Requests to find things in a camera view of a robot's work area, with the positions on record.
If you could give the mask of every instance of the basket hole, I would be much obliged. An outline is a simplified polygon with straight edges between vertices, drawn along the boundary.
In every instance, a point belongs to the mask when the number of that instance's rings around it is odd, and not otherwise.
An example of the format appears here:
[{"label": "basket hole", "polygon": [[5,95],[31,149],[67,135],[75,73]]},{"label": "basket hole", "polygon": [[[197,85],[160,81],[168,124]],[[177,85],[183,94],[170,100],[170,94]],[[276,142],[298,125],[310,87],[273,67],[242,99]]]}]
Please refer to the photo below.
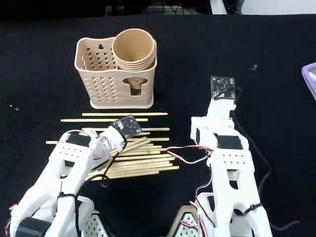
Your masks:
[{"label": "basket hole", "polygon": [[142,85],[146,84],[148,80],[145,78],[131,77],[131,78],[125,78],[123,82],[125,84],[129,84],[131,96],[140,96],[142,92]]}]

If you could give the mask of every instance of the paper cup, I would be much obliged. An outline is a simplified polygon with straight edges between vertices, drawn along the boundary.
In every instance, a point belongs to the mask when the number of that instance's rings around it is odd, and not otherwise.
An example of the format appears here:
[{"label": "paper cup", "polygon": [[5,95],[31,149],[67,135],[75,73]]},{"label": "paper cup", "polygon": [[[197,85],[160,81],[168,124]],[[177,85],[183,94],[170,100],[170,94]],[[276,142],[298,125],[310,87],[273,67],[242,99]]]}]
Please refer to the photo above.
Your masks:
[{"label": "paper cup", "polygon": [[149,68],[153,64],[154,59],[152,61],[148,61],[147,63],[145,63],[142,66],[126,66],[126,65],[123,65],[121,63],[117,63],[117,64],[123,70],[127,70],[127,71],[141,71],[141,70],[145,70],[145,69]]},{"label": "paper cup", "polygon": [[155,41],[146,31],[128,29],[119,33],[112,43],[113,57],[116,62],[133,65],[143,64],[155,51]]},{"label": "paper cup", "polygon": [[143,67],[145,65],[150,65],[154,61],[155,57],[156,57],[156,54],[154,53],[154,54],[152,54],[152,56],[148,60],[146,60],[145,62],[142,62],[142,63],[127,64],[127,63],[124,63],[124,62],[119,62],[119,64],[122,65],[123,67],[125,67],[125,66],[126,67],[132,67],[132,68],[134,68],[134,67]]}]

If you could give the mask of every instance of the purple container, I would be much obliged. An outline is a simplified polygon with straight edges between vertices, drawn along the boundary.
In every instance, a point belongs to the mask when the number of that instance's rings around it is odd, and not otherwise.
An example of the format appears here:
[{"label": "purple container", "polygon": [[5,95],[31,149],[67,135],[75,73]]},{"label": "purple container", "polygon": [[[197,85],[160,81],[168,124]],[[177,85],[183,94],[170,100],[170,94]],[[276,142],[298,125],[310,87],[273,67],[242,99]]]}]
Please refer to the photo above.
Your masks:
[{"label": "purple container", "polygon": [[302,68],[304,80],[316,100],[316,63],[306,65]]}]

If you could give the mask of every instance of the black cable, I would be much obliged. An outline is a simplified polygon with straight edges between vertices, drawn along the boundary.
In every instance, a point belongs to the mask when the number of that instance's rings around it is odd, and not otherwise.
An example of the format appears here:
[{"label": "black cable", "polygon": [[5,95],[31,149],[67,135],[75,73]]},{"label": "black cable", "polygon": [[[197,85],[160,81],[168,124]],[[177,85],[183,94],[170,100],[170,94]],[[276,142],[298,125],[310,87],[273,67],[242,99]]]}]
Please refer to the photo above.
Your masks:
[{"label": "black cable", "polygon": [[235,125],[238,127],[238,130],[240,131],[240,133],[248,139],[248,141],[250,141],[250,143],[252,144],[254,150],[256,151],[256,153],[258,154],[259,158],[267,165],[268,167],[268,172],[263,176],[263,178],[261,179],[261,181],[259,182],[258,185],[258,193],[259,193],[259,198],[261,198],[261,191],[263,188],[263,185],[265,183],[265,181],[267,180],[267,178],[271,175],[272,173],[272,168],[269,164],[269,162],[265,159],[265,157],[263,156],[263,154],[261,153],[261,151],[259,150],[259,148],[257,147],[257,145],[255,144],[255,142],[251,139],[251,137],[248,136],[248,134],[243,130],[243,128],[241,127],[235,112],[232,112],[233,115],[233,121],[235,122]]},{"label": "black cable", "polygon": [[[124,140],[124,145],[123,145],[123,148],[122,148],[122,151],[126,148],[127,146],[127,139],[125,138],[124,134],[122,133],[122,131],[120,130],[120,128],[117,127],[117,125],[113,122],[110,122],[110,125],[121,135],[121,137],[123,138]],[[96,174],[90,178],[88,178],[84,184],[81,186],[81,188],[86,184],[88,183],[89,181],[95,179],[95,178],[98,178],[98,177],[102,177],[101,179],[101,186],[103,188],[107,188],[109,186],[109,183],[110,183],[110,179],[108,178],[108,176],[106,175],[108,170],[110,169],[110,167],[112,166],[112,164],[114,163],[115,159],[118,157],[118,155],[122,152],[117,152],[116,155],[112,158],[110,164],[106,167],[105,171],[103,172],[103,174]]]},{"label": "black cable", "polygon": [[292,221],[292,222],[290,222],[287,225],[282,226],[282,227],[275,226],[271,222],[269,222],[269,223],[270,223],[270,227],[272,229],[274,229],[275,231],[286,231],[288,228],[290,228],[290,227],[292,227],[292,226],[294,226],[296,224],[299,224],[300,222],[299,221]]},{"label": "black cable", "polygon": [[[127,146],[127,139],[125,138],[124,134],[122,133],[122,131],[120,130],[120,128],[118,128],[118,127],[116,126],[115,123],[110,122],[110,125],[122,136],[122,138],[123,138],[123,140],[124,140],[124,146],[123,146],[123,148],[122,148],[122,151],[123,151],[123,150],[126,148],[126,146]],[[102,179],[103,182],[101,183],[101,186],[102,186],[102,187],[107,188],[107,187],[109,186],[109,181],[110,181],[110,179],[108,178],[108,176],[107,176],[106,174],[107,174],[108,170],[110,169],[110,167],[112,166],[112,164],[114,163],[115,159],[119,156],[119,154],[120,154],[122,151],[116,153],[116,155],[112,158],[112,160],[111,160],[110,164],[108,165],[108,167],[105,169],[105,171],[104,171],[104,173],[103,173],[103,179]]]},{"label": "black cable", "polygon": [[236,87],[236,86],[230,86],[220,92],[218,92],[214,97],[213,99],[214,100],[220,100],[220,99],[224,99],[223,97],[220,97],[220,95],[224,94],[225,92],[227,91],[230,91],[230,90],[234,90],[235,91],[235,94],[236,94],[236,91],[239,92],[238,96],[236,96],[236,99],[234,101],[234,104],[237,104],[237,101],[239,100],[241,94],[242,94],[242,89],[240,89],[239,87]]},{"label": "black cable", "polygon": [[66,197],[73,197],[75,199],[75,226],[76,226],[76,232],[78,237],[81,237],[81,231],[79,228],[79,202],[78,202],[78,195],[74,194],[65,194],[62,191],[57,196],[57,201],[59,198],[66,198]]},{"label": "black cable", "polygon": [[[241,134],[248,139],[248,141],[251,142],[254,150],[256,151],[256,153],[258,154],[259,158],[267,165],[268,167],[268,172],[262,177],[261,181],[259,182],[259,185],[258,185],[258,194],[259,194],[259,198],[261,199],[261,192],[262,192],[262,188],[263,188],[263,185],[265,183],[265,181],[267,180],[267,178],[271,175],[272,173],[272,168],[271,168],[271,165],[269,164],[269,162],[265,159],[265,157],[263,156],[263,154],[261,153],[261,151],[259,150],[259,148],[257,147],[256,143],[251,139],[251,137],[248,136],[248,134],[243,130],[243,128],[241,127],[238,119],[237,119],[237,116],[235,114],[235,112],[232,112],[232,116],[233,116],[233,120],[236,124],[236,126],[238,127],[238,130],[241,132]],[[295,221],[292,221],[288,224],[286,224],[285,226],[282,226],[282,227],[277,227],[275,225],[273,225],[271,222],[269,222],[270,226],[272,229],[276,230],[276,231],[285,231],[287,230],[288,228],[292,227],[293,225],[296,225],[296,224],[299,224],[300,222],[298,220],[295,220]]]}]

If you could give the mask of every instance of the cup rim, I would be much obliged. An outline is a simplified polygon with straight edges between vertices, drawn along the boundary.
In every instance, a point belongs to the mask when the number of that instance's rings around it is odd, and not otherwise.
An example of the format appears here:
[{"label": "cup rim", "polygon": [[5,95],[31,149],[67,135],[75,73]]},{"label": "cup rim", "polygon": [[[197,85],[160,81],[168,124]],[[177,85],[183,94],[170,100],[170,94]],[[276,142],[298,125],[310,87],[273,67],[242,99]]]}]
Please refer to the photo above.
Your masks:
[{"label": "cup rim", "polygon": [[[150,37],[150,39],[152,40],[153,47],[152,47],[151,52],[150,52],[145,58],[131,62],[131,61],[125,61],[125,60],[120,59],[120,58],[115,54],[115,52],[114,52],[114,47],[113,47],[113,46],[114,46],[114,43],[115,43],[115,41],[116,41],[116,39],[118,38],[119,35],[121,35],[121,34],[127,32],[127,31],[133,31],[133,30],[142,31],[142,32],[146,33],[146,34]],[[142,29],[138,29],[138,28],[130,28],[130,29],[126,29],[126,30],[120,32],[120,33],[114,38],[114,40],[113,40],[113,42],[112,42],[112,53],[113,53],[113,57],[116,59],[116,61],[122,61],[122,62],[127,63],[127,64],[128,64],[128,63],[141,63],[142,61],[147,60],[147,59],[154,53],[154,49],[155,49],[155,40],[154,40],[154,38],[152,37],[152,35],[149,34],[147,31],[142,30]]]},{"label": "cup rim", "polygon": [[121,64],[121,65],[127,66],[127,67],[141,67],[142,65],[145,65],[148,62],[153,62],[155,57],[156,57],[155,54],[153,54],[148,60],[146,60],[146,61],[144,61],[142,63],[137,63],[137,64],[126,64],[126,63],[123,63],[123,62],[118,61],[118,60],[116,60],[116,62]]},{"label": "cup rim", "polygon": [[127,66],[127,65],[121,65],[120,63],[117,62],[117,64],[119,65],[119,67],[121,68],[123,66],[123,68],[126,68],[126,69],[130,69],[130,70],[142,70],[144,68],[147,68],[149,67],[153,61],[148,61],[146,64],[142,65],[142,66],[139,66],[139,67],[133,67],[133,66]]}]

